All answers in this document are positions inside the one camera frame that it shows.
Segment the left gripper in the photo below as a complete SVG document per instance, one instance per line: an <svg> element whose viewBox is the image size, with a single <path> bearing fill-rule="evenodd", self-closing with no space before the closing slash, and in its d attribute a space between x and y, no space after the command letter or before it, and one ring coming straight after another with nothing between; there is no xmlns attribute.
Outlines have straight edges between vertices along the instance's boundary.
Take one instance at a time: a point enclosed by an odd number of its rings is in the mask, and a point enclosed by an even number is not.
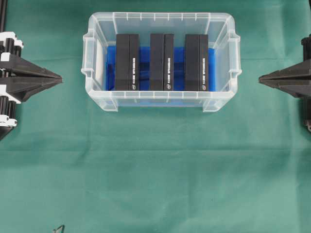
<svg viewBox="0 0 311 233"><path fill-rule="evenodd" d="M23 42L14 32L0 33L0 126L16 127L16 105L27 101L31 96L62 83L62 77L45 68L39 67L23 58ZM49 79L4 79L12 72L18 76L43 77Z"/></svg>

